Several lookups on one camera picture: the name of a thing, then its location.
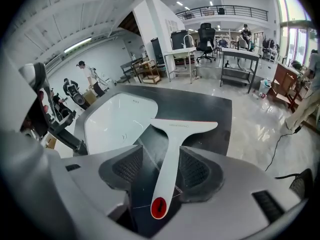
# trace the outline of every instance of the power cord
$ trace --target power cord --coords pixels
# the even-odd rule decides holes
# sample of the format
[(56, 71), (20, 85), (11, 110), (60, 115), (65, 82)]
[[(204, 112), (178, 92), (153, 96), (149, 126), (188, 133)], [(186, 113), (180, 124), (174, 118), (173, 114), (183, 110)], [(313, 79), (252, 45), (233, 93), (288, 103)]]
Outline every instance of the power cord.
[(274, 149), (274, 154), (273, 154), (273, 157), (272, 157), (272, 160), (271, 160), (271, 163), (267, 166), (267, 168), (264, 170), (265, 172), (268, 170), (268, 168), (271, 166), (272, 162), (274, 161), (274, 158), (275, 158), (275, 155), (276, 155), (276, 150), (277, 150), (277, 147), (278, 147), (278, 143), (279, 141), (281, 140), (282, 137), (284, 136), (287, 136), (287, 135), (294, 135), (296, 134), (297, 132), (299, 132), (301, 130), (302, 126), (299, 126), (297, 129), (295, 129), (294, 133), (288, 133), (288, 134), (285, 134), (285, 135), (281, 135), (280, 138), (278, 139), (278, 141), (276, 142), (276, 145), (275, 145), (275, 149)]

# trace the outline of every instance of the white container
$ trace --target white container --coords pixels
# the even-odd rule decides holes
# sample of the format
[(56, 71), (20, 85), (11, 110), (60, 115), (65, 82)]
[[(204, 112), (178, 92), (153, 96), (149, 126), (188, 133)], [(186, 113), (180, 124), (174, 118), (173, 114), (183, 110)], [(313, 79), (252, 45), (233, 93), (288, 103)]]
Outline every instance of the white container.
[(267, 94), (269, 92), (269, 89), (271, 88), (271, 86), (266, 86), (265, 85), (265, 80), (261, 80), (260, 81), (260, 88), (259, 88), (259, 91), (258, 93), (263, 93), (263, 94)]

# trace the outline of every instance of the man in white shirt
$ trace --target man in white shirt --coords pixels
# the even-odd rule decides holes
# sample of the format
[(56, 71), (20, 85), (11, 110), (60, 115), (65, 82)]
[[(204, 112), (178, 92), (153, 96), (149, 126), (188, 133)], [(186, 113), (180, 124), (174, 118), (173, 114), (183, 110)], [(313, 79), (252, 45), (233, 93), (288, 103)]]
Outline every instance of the man in white shirt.
[(98, 84), (98, 81), (97, 81), (95, 78), (92, 77), (91, 69), (89, 69), (89, 68), (86, 66), (85, 62), (82, 61), (82, 60), (80, 60), (77, 66), (79, 66), (79, 68), (83, 70), (86, 78), (88, 79), (89, 87), (90, 87), (90, 88), (93, 87), (95, 93), (96, 93), (99, 97), (101, 97), (102, 95), (104, 95), (105, 92), (100, 88), (100, 86), (99, 86), (99, 84)]

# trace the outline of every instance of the beige pants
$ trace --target beige pants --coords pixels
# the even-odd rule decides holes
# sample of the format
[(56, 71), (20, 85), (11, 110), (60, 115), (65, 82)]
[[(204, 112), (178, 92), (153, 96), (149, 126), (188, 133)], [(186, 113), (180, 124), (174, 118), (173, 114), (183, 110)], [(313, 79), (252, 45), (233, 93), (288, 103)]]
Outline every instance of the beige pants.
[(311, 115), (317, 106), (320, 104), (320, 89), (313, 91), (309, 90), (304, 99), (301, 101), (297, 110), (288, 117), (285, 122), (289, 130), (294, 131), (298, 126)]

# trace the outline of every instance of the black railing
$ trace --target black railing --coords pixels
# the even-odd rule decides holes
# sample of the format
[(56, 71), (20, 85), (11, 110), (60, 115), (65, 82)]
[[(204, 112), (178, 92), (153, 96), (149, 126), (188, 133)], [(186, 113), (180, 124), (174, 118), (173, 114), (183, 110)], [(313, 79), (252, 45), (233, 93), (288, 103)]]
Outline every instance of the black railing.
[(268, 21), (268, 11), (261, 10), (258, 8), (252, 8), (247, 6), (239, 5), (214, 5), (205, 6), (195, 9), (185, 10), (176, 13), (178, 18), (182, 21), (189, 20), (192, 18), (212, 16), (212, 15), (237, 15), (237, 16), (247, 16), (263, 21)]

